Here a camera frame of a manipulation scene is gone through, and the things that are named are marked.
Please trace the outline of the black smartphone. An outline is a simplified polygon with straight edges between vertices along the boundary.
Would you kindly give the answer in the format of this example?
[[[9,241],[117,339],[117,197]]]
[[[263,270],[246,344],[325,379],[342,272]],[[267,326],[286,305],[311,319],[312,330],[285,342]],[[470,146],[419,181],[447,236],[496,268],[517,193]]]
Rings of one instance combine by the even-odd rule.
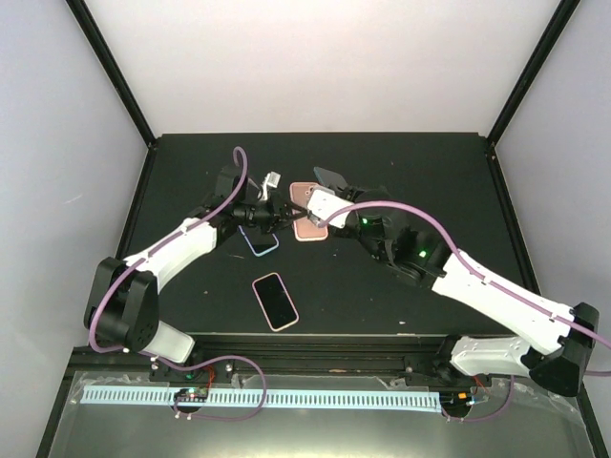
[[[342,175],[322,167],[314,167],[313,173],[318,183],[328,189],[330,184],[348,184]]]

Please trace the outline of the pink phone case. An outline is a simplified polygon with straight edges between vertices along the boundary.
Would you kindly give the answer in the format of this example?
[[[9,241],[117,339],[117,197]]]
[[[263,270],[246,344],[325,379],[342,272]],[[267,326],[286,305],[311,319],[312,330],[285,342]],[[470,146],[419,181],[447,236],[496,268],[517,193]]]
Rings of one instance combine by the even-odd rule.
[[[306,208],[314,186],[314,182],[291,183],[289,186],[291,201],[300,207]],[[328,237],[328,230],[325,227],[318,227],[307,217],[293,221],[293,232],[295,239],[299,242],[323,241]]]

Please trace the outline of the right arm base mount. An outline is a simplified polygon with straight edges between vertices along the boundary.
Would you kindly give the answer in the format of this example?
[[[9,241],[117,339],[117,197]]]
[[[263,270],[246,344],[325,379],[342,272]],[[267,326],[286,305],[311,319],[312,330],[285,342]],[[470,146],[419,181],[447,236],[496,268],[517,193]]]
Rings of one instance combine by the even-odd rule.
[[[430,387],[470,387],[479,380],[485,387],[492,385],[492,377],[483,373],[467,375],[451,363],[451,354],[443,352],[412,352],[403,357],[406,376],[410,381],[423,382]]]

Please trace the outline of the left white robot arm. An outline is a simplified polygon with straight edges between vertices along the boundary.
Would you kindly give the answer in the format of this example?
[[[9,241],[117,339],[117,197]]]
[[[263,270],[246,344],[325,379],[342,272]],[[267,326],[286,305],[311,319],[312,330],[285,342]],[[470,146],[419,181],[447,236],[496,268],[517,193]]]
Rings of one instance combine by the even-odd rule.
[[[279,180],[270,172],[263,185],[254,185],[246,171],[228,166],[215,190],[170,234],[125,259],[103,260],[84,316],[90,347],[99,353],[127,351],[164,359],[184,381],[196,380],[205,359],[194,350],[192,337],[161,320],[160,292],[239,228],[273,234],[306,216],[304,206],[278,192]]]

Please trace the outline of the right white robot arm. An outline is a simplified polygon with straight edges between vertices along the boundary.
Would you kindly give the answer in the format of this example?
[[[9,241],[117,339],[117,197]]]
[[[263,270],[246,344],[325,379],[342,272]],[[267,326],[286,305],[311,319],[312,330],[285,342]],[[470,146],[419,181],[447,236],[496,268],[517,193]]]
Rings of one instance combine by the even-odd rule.
[[[312,219],[336,236],[358,240],[408,284],[460,302],[510,330],[508,337],[448,338],[448,349],[433,362],[440,382],[499,374],[526,377],[557,395],[578,395],[600,341],[594,306],[549,300],[503,278],[460,249],[434,217],[383,199],[377,190],[317,189],[307,208]]]

